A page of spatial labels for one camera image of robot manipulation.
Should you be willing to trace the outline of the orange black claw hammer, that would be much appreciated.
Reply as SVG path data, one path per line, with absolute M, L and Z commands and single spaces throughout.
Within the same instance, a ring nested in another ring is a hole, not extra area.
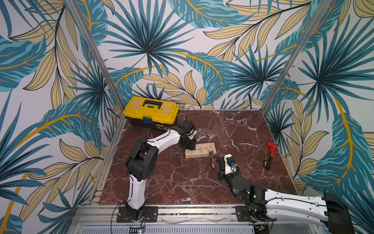
M 209 151 L 208 158 L 210 159 L 210 163 L 211 163 L 213 169 L 215 168 L 215 163 L 216 163 L 215 156 L 216 156 L 216 152 L 214 152 L 213 150 Z

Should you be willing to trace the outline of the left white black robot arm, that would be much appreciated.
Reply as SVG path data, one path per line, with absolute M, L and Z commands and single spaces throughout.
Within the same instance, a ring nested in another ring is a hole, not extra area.
M 126 161 L 130 188 L 125 209 L 132 220 L 138 221 L 143 217 L 146 183 L 154 171 L 158 155 L 173 145 L 179 145 L 183 150 L 194 150 L 196 133 L 195 125 L 185 120 L 180 126 L 172 126 L 157 137 L 140 138 L 135 142 Z

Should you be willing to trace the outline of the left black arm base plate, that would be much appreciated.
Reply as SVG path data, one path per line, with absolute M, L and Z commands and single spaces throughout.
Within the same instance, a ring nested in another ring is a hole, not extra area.
M 158 217 L 157 206 L 146 206 L 141 207 L 139 210 L 134 210 L 131 207 L 119 208 L 118 216 L 116 218 L 117 223 L 130 223 L 130 222 L 141 222 L 156 223 Z

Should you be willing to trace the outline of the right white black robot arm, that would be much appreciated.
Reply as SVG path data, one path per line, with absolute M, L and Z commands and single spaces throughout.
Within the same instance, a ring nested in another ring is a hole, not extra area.
M 332 234 L 355 232 L 348 207 L 334 194 L 306 197 L 255 187 L 241 175 L 231 154 L 214 162 L 219 166 L 218 179 L 225 181 L 237 201 L 244 202 L 235 207 L 239 222 L 268 223 L 291 219 L 326 227 Z

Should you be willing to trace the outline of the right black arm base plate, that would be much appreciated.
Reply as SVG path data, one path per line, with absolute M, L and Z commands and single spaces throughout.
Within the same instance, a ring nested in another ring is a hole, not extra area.
M 266 209 L 255 209 L 247 206 L 235 206 L 235 213 L 238 222 L 273 222 L 276 218 L 270 218 L 266 214 Z

